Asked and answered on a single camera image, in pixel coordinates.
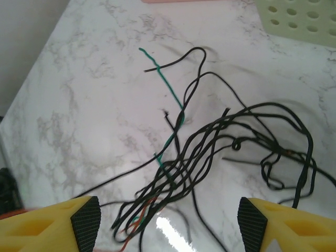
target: green wire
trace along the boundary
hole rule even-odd
[[[180,100],[178,99],[177,95],[175,94],[172,86],[170,86],[169,82],[167,81],[167,79],[165,78],[165,76],[161,73],[161,70],[160,70],[160,65],[158,63],[156,63],[155,59],[150,56],[145,49],[143,48],[139,48],[140,51],[142,51],[152,62],[153,64],[156,66],[156,70],[158,72],[158,74],[160,75],[161,79],[163,80],[163,82],[166,84],[166,86],[168,87],[170,93],[173,95],[175,101],[177,102],[177,104],[180,106],[180,109],[183,109],[183,106],[182,106],[182,103],[180,102]],[[182,126],[182,124],[184,123],[184,117],[182,118],[182,121],[181,121],[181,124],[179,126],[179,128]],[[174,137],[174,134],[172,134],[168,140],[166,141],[166,143],[164,144],[164,147],[166,147],[168,145],[168,143],[171,141],[171,139]],[[159,163],[160,167],[163,169],[163,165],[162,165],[162,162],[161,162],[161,159],[162,159],[162,156],[163,156],[163,153],[156,158],[157,162]]]

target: tangled cable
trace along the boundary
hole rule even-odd
[[[160,158],[161,160],[162,154],[165,152],[165,150],[171,144],[174,144],[176,149],[175,159],[161,162],[160,167],[158,168],[153,180],[147,186],[136,192],[134,200],[127,202],[117,202],[122,203],[122,205],[120,206],[118,215],[114,220],[111,229],[113,230],[113,239],[118,243],[124,244],[124,247],[130,239],[132,239],[137,234],[140,234],[139,251],[143,251],[142,239],[145,228],[154,217],[154,215],[161,209],[168,207],[168,204],[179,201],[191,193],[194,208],[196,210],[198,218],[203,223],[205,228],[209,231],[209,233],[214,237],[216,242],[221,246],[223,251],[228,251],[228,249],[222,242],[222,239],[217,237],[217,235],[209,227],[209,225],[201,215],[200,210],[198,209],[196,194],[194,190],[195,186],[200,183],[204,178],[206,178],[207,174],[209,173],[214,155],[226,148],[231,148],[234,151],[239,151],[242,149],[245,143],[250,142],[269,151],[269,154],[264,157],[260,162],[250,162],[231,158],[224,159],[233,162],[260,165],[262,179],[266,182],[267,186],[271,190],[279,191],[285,189],[294,189],[295,195],[293,198],[285,199],[280,202],[283,203],[293,201],[293,208],[297,208],[299,200],[301,198],[308,197],[313,193],[316,173],[322,174],[336,186],[336,180],[330,174],[317,167],[317,164],[312,157],[312,136],[309,133],[308,129],[305,127],[305,125],[302,123],[302,121],[298,118],[298,116],[286,106],[275,102],[264,102],[249,107],[246,106],[241,101],[235,90],[220,75],[210,71],[201,73],[202,66],[206,60],[206,51],[203,48],[192,48],[179,60],[165,66],[157,66],[156,68],[146,70],[145,72],[155,71],[158,70],[158,68],[162,69],[168,66],[172,66],[183,60],[195,50],[202,51],[204,56],[198,68],[197,78],[194,79],[185,90],[181,112],[177,116],[175,125],[170,121],[168,113],[165,112],[165,120],[170,126],[173,134],[165,144],[164,148],[159,153],[156,153],[156,155],[152,159],[148,160],[146,163],[130,171],[124,172],[114,178],[111,178],[78,195],[78,197],[83,196],[118,178],[136,172],[158,158]],[[178,131],[184,120],[185,109],[188,106],[191,98],[193,97],[193,94],[195,93],[198,85],[200,84],[200,80],[206,75],[213,75],[217,77],[220,81],[222,81],[237,98],[243,109],[241,109],[237,113],[230,114],[230,109],[226,108],[220,118],[203,126],[198,131],[191,134],[190,137],[186,140],[185,144],[181,145]],[[264,107],[278,108],[284,111],[287,115],[284,116],[278,113],[262,113],[256,111],[256,109]],[[253,120],[256,120],[259,125],[265,130],[265,133],[258,131],[247,123],[237,121],[237,119],[239,118],[253,118]],[[304,135],[307,138],[307,150],[305,152],[300,152],[281,146],[274,134],[263,122],[265,118],[282,120],[292,126],[292,128],[299,134]],[[245,129],[249,132],[249,134],[240,136],[228,134],[226,132],[227,129],[232,128],[233,126]],[[199,138],[201,138],[201,140],[197,142],[196,147],[191,148],[192,142],[195,142]],[[229,140],[230,144],[227,144],[225,146],[216,146],[217,141],[223,139]],[[302,165],[302,171],[296,185],[285,186],[285,184],[281,180],[272,176],[272,170],[281,158],[287,158]],[[310,190],[307,194],[301,195],[301,191],[308,180],[309,169],[312,169]],[[119,230],[121,229],[124,233],[124,238],[120,238]]]

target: light green perforated container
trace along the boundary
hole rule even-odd
[[[336,0],[255,0],[266,32],[336,48]]]

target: marble countertop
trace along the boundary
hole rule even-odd
[[[318,165],[336,176],[336,50],[267,35],[252,0],[157,5],[71,0],[0,125],[6,159],[26,207],[68,200],[159,151],[171,134],[162,110],[176,118],[179,107],[156,72],[143,72],[153,65],[138,48],[163,65],[194,46],[208,51],[204,70],[225,77],[247,105],[276,101],[295,111],[314,138]],[[201,56],[196,52],[163,70],[179,97],[195,78]],[[181,139],[227,107],[240,109],[224,85],[207,77],[186,112]],[[282,125],[267,123],[289,148],[307,145]],[[221,160],[235,154],[222,152],[196,193],[202,214],[230,251],[244,251],[236,218],[240,198],[277,202],[293,191],[270,191],[259,167]],[[247,147],[239,155],[260,160],[262,151]],[[157,168],[152,163],[92,195],[101,203],[133,199]],[[288,184],[295,183],[300,166],[283,162],[278,172]],[[314,195],[302,200],[299,209],[336,218],[334,193],[332,184],[317,175]],[[197,219],[191,197],[177,205],[191,223],[191,251],[220,251]],[[99,248],[119,248],[109,231],[117,210],[102,209]],[[161,216],[186,236],[176,213],[167,209]],[[135,238],[126,251],[137,247]],[[155,220],[144,234],[143,248],[178,250]]]

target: black rubber pad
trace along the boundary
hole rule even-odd
[[[267,218],[245,197],[240,199],[238,224],[245,251],[259,252],[267,226]]]
[[[92,252],[101,220],[98,198],[93,196],[70,219],[79,252]]]

